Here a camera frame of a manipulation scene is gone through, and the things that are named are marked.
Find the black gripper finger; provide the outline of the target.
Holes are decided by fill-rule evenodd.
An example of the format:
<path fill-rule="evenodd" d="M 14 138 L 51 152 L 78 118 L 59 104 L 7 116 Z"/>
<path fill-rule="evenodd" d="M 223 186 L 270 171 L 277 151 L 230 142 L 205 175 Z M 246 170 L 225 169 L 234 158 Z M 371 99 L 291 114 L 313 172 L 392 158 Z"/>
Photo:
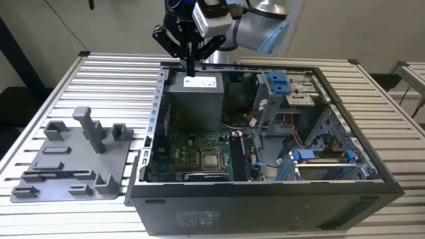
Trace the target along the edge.
<path fill-rule="evenodd" d="M 171 40 L 171 38 L 167 35 L 167 30 L 162 24 L 154 26 L 151 37 L 173 58 L 179 58 L 181 60 L 185 61 L 186 75 L 190 76 L 191 75 L 191 61 L 189 58 L 187 45 L 183 45 L 181 47 Z"/>
<path fill-rule="evenodd" d="M 194 76 L 194 64 L 201 59 L 206 59 L 211 53 L 219 48 L 222 43 L 225 42 L 225 36 L 218 35 L 210 38 L 206 44 L 199 46 L 203 41 L 202 37 L 198 37 L 191 40 L 190 46 L 190 76 Z"/>

